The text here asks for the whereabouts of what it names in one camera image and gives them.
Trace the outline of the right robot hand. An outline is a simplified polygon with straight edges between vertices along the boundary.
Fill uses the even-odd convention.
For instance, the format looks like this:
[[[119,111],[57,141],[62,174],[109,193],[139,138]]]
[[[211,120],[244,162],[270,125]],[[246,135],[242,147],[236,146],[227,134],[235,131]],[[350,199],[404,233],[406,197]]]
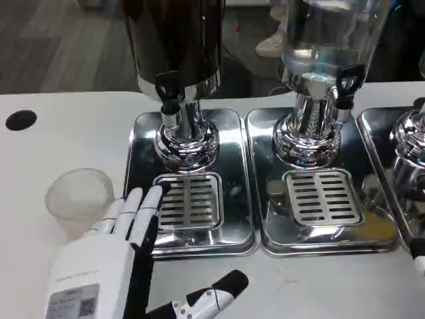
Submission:
[[[425,275],[425,241],[422,238],[415,238],[410,242],[410,254],[414,261],[414,266],[421,276]]]

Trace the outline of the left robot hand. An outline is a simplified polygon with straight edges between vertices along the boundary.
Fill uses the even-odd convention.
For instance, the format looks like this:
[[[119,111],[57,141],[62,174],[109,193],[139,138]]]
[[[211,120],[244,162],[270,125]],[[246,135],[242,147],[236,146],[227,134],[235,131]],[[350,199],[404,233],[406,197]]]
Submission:
[[[103,219],[63,246],[53,263],[43,318],[215,318],[248,287],[232,270],[208,287],[148,311],[159,206],[171,184],[136,187]]]

